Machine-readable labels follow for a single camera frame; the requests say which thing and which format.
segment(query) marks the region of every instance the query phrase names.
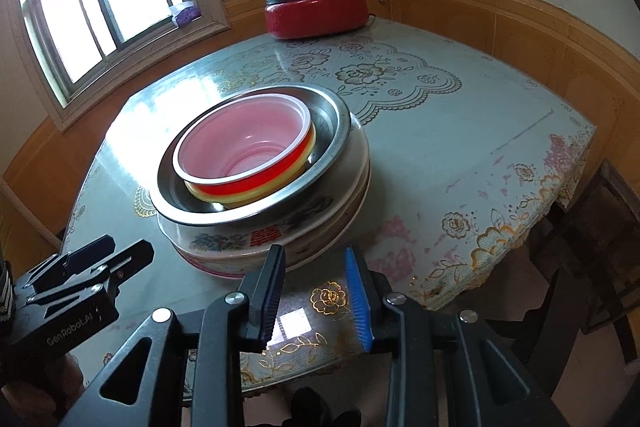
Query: pink bowl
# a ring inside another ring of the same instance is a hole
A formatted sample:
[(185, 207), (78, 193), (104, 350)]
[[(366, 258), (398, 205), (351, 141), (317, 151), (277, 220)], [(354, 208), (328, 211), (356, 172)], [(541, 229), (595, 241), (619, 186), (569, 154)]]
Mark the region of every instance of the pink bowl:
[(248, 178), (286, 158), (310, 125), (306, 105), (288, 94), (234, 100), (203, 116), (182, 136), (174, 152), (175, 172), (193, 184)]

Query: white bowl rim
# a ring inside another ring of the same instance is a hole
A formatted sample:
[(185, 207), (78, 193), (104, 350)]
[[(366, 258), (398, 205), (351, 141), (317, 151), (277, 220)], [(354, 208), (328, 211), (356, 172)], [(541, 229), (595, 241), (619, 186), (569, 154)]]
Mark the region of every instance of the white bowl rim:
[[(297, 108), (299, 108), (299, 110), (302, 113), (303, 120), (302, 120), (302, 127), (300, 128), (300, 132), (298, 133), (296, 138), (293, 140), (293, 142), (291, 142), (284, 151), (282, 151), (277, 156), (274, 156), (271, 160), (263, 163), (262, 165), (258, 165), (257, 167), (254, 167), (253, 169), (250, 169), (248, 171), (240, 172), (238, 174), (234, 174), (233, 176), (226, 176), (224, 178), (198, 178), (196, 176), (191, 176), (188, 172), (182, 169), (182, 166), (178, 161), (178, 154), (180, 153), (180, 148), (182, 147), (182, 144), (184, 140), (187, 138), (187, 136), (189, 136), (191, 131), (193, 131), (199, 124), (201, 124), (204, 120), (207, 120), (207, 118), (214, 115), (215, 113), (223, 109), (226, 109), (231, 105), (235, 105), (237, 103), (244, 103), (247, 100), (255, 100), (256, 98), (265, 98), (265, 97), (283, 98), (288, 102), (296, 105)], [(260, 94), (252, 94), (249, 96), (245, 96), (243, 98), (238, 98), (236, 100), (232, 100), (231, 102), (225, 103), (220, 107), (215, 108), (214, 110), (208, 112), (207, 114), (204, 114), (201, 118), (198, 119), (197, 122), (194, 122), (189, 127), (189, 129), (182, 135), (182, 137), (180, 138), (180, 141), (175, 146), (174, 170), (175, 170), (175, 173), (178, 174), (178, 176), (183, 180), (193, 184), (197, 184), (197, 185), (222, 185), (230, 182), (235, 182), (238, 180), (244, 180), (250, 176), (253, 176), (254, 174), (257, 174), (258, 172), (262, 172), (265, 169), (268, 169), (269, 167), (275, 165), (276, 163), (280, 162), (283, 158), (285, 158), (287, 155), (289, 155), (289, 153), (291, 153), (298, 145), (302, 143), (302, 140), (305, 139), (306, 135), (309, 132), (310, 127), (311, 127), (311, 113), (309, 112), (309, 108), (306, 107), (306, 104), (302, 102), (302, 100), (300, 100), (299, 98), (296, 98), (295, 96), (291, 96), (290, 94), (284, 94), (279, 92), (267, 92), (267, 93), (260, 93)]]

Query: stack of bowls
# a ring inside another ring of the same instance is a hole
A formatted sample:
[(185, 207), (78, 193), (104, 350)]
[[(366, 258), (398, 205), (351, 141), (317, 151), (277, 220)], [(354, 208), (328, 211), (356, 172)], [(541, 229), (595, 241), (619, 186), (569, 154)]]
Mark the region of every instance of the stack of bowls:
[(287, 269), (330, 248), (369, 188), (369, 145), (330, 90), (282, 84), (235, 94), (185, 126), (150, 188), (158, 224), (188, 263), (220, 277)]

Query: red electric cooker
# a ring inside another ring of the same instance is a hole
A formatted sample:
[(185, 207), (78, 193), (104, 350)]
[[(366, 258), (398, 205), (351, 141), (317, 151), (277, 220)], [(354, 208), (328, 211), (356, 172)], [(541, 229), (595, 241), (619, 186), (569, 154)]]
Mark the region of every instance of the red electric cooker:
[(364, 26), (365, 0), (267, 0), (267, 31), (277, 39), (330, 35)]

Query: window frame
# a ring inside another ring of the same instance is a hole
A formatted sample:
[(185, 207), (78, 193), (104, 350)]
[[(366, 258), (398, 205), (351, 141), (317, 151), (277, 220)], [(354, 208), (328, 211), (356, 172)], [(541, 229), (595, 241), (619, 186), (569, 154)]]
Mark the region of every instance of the window frame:
[[(82, 0), (79, 1), (88, 23)], [(124, 42), (116, 32), (116, 51), (103, 57), (76, 83), (72, 83), (58, 53), (52, 52), (56, 47), (49, 35), (40, 0), (25, 0), (24, 3), (9, 0), (16, 8), (10, 9), (10, 20), (20, 58), (56, 125), (61, 130), (66, 129), (100, 99), (136, 74), (198, 40), (229, 28), (222, 0), (193, 1), (202, 12), (199, 19), (184, 28), (176, 28), (168, 17)]]

